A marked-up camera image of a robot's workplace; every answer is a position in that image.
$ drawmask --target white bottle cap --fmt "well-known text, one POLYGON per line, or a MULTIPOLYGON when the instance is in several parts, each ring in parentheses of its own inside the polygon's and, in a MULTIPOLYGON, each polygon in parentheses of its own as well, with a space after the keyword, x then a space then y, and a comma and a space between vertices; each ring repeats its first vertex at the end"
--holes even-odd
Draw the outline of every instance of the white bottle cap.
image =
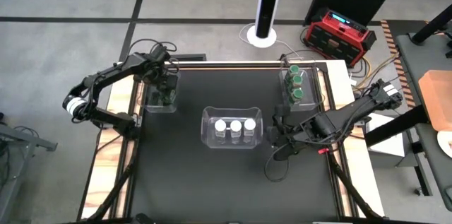
POLYGON ((231 122, 231 130, 232 131, 240 131, 242 130, 242 123, 235 120, 231 122))
POLYGON ((245 129, 253 130, 255 128, 256 128, 256 122, 254 121, 254 119, 247 119, 245 121, 245 129))
POLYGON ((226 122, 219 119, 215 122, 215 130, 216 131, 224 131, 226 130, 226 122))

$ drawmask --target clear plastic container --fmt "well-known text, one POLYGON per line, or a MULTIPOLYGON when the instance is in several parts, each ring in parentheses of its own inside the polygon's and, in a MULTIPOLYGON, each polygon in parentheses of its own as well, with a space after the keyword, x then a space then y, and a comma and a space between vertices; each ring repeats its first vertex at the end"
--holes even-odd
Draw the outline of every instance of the clear plastic container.
POLYGON ((280 84, 282 91, 282 99, 284 105, 290 106, 290 111, 309 111, 317 107, 318 102, 314 98, 314 94, 311 89, 311 80, 308 72, 316 73, 311 68, 303 68, 302 63, 290 64, 281 66, 280 71, 280 84))
POLYGON ((206 107, 201 120, 201 140, 210 148, 252 149, 262 142, 262 112, 257 107, 230 109, 206 107), (226 133, 221 121, 226 123, 226 133))
POLYGON ((180 73, 177 73, 177 86, 170 95, 162 97, 162 94, 157 90, 155 86, 148 86, 146 91, 146 104, 143 107, 148 112, 153 113, 172 113, 177 110, 177 91, 179 90, 180 73))

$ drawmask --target white pole base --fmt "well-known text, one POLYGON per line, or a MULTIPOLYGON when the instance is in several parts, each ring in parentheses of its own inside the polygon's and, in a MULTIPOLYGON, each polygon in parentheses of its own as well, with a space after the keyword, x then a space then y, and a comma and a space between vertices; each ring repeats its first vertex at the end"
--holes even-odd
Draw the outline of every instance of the white pole base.
POLYGON ((274 29, 270 29, 270 33, 266 38, 259 38, 256 36, 256 26, 253 25, 248 29, 246 33, 246 37, 251 45, 259 48, 267 48, 276 42, 276 31, 274 29))

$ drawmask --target black table surface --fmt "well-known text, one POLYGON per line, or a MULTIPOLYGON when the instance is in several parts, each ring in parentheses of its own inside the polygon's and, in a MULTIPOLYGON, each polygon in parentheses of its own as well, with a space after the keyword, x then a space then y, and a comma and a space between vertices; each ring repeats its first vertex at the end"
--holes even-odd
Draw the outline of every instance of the black table surface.
MULTIPOLYGON (((314 149, 290 158, 287 179, 263 174, 272 149, 265 140, 253 150, 210 149, 201 142, 205 107, 259 107, 264 126, 282 101, 278 70, 181 71, 178 108, 144 114, 131 214, 156 221, 279 222, 337 220, 326 157, 314 149)), ((300 112, 304 119, 312 112, 300 112)), ((279 177, 285 163, 272 163, 279 177)))
MULTIPOLYGON (((445 53, 451 51, 447 47, 449 39, 446 36, 433 35, 423 45, 411 43, 407 35, 396 38, 400 54, 410 74, 413 95, 418 105, 424 105, 422 93, 419 87, 419 79, 429 70, 452 70, 452 59, 447 59, 445 53)), ((439 147, 436 139, 437 131, 431 124, 418 124, 415 126, 419 134, 422 147, 432 168, 436 183, 446 208, 452 211, 452 199, 446 194, 446 189, 452 187, 452 158, 448 157, 439 147)))

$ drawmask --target wooden table frame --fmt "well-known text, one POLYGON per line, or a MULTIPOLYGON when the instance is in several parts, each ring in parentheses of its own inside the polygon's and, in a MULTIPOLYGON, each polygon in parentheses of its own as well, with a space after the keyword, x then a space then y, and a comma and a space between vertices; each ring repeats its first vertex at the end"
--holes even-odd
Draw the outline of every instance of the wooden table frame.
MULTIPOLYGON (((312 63, 313 61, 292 61, 296 63, 312 63)), ((344 61, 316 61, 319 67, 325 66, 328 73, 318 72, 319 83, 322 95, 325 97, 323 107, 325 110, 330 109, 333 103, 334 108, 340 109, 348 103, 354 101, 352 89, 350 87, 347 68, 344 61)), ((275 65, 280 64, 279 61, 185 61, 181 65, 190 66, 190 69, 198 66, 197 69, 217 69, 218 65, 234 64, 234 69, 245 69, 251 65, 259 65, 259 67, 267 66, 274 69, 275 65)), ((141 117, 141 107, 138 103, 143 94, 143 85, 134 83, 133 76, 129 76, 121 81, 116 82, 112 86, 110 99, 107 110, 110 112, 128 112, 136 113, 141 117)), ((363 136, 362 130, 354 128, 352 131, 355 136, 363 136)), ((118 134, 113 129, 105 129, 100 134, 99 146, 104 145, 118 134)), ((90 175, 86 184, 85 192, 82 199, 81 208, 78 214, 78 220, 91 216, 104 201, 114 183, 120 175, 120 170, 124 171, 124 167, 128 164, 132 151, 134 150, 134 141, 127 141, 123 138, 109 144, 101 152, 93 157, 93 163, 90 175)), ((380 216, 384 216, 383 207, 375 181, 374 171, 371 166, 369 153, 364 140, 348 137, 344 140, 344 152, 335 152, 335 159, 343 167, 343 170, 349 175, 353 185, 361 194, 362 198, 371 206, 371 208, 380 216)), ((342 182, 337 179, 339 186, 341 214, 344 216, 364 217, 349 194, 344 188, 342 182)), ((127 193, 131 190, 129 181, 122 187, 118 199, 114 202, 112 208, 116 209, 116 213, 109 211, 105 217, 122 217, 128 212, 128 206, 125 202, 127 193)))

